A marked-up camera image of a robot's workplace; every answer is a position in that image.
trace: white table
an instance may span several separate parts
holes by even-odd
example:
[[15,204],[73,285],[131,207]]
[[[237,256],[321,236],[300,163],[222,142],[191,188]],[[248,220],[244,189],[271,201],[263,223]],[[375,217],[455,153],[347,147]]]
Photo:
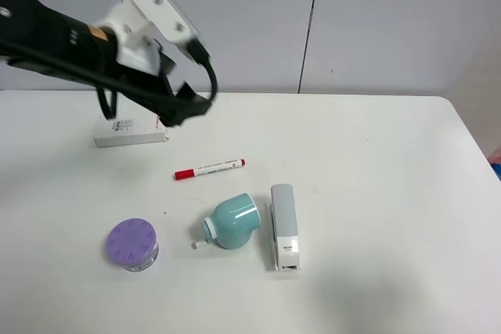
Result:
[[[501,185],[444,99],[221,94],[168,142],[109,149],[99,114],[94,92],[0,93],[1,333],[501,332]],[[284,182],[302,270],[271,271],[267,221],[191,249],[215,205],[248,192],[263,214]],[[160,244],[139,273],[103,252],[129,217]]]

